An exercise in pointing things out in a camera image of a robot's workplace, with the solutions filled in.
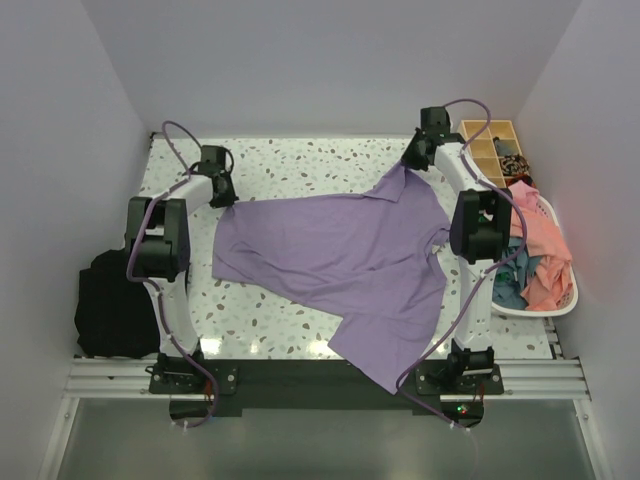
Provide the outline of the purple t shirt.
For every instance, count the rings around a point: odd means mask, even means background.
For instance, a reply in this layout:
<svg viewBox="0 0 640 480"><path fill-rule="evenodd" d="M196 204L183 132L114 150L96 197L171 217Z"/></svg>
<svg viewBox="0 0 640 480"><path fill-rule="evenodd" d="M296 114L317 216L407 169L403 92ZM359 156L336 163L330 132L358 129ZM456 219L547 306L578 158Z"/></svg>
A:
<svg viewBox="0 0 640 480"><path fill-rule="evenodd" d="M227 209L212 274L338 316L329 348L395 393L439 321L447 279L435 248L448 230L430 185L395 165L362 194Z"/></svg>

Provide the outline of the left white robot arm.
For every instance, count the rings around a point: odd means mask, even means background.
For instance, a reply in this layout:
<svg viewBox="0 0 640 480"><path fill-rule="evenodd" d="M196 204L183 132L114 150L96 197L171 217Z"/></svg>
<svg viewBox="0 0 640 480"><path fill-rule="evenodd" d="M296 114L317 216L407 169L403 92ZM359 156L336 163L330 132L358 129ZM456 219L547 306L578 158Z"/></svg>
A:
<svg viewBox="0 0 640 480"><path fill-rule="evenodd" d="M126 278L146 289L159 331L159 352L178 361L173 382L185 392L200 390L207 368L193 359L200 340L190 318L187 277L191 263L189 219L208 205L225 208L238 197L231 174L233 154L206 145L200 160L168 189L129 200L125 233Z"/></svg>

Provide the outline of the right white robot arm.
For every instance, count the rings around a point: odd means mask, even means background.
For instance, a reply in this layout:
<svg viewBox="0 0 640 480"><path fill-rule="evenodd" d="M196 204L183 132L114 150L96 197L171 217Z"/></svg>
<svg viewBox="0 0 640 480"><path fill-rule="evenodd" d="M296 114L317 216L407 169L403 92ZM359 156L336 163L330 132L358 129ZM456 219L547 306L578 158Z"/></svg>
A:
<svg viewBox="0 0 640 480"><path fill-rule="evenodd" d="M461 306L445 379L452 390L466 393L480 382L481 374L493 370L493 284L509 243L511 195L491 183L474 163L462 135L451 130L444 106L420 111L420 125L402 163L421 171L436 167L457 195L449 245L459 260Z"/></svg>

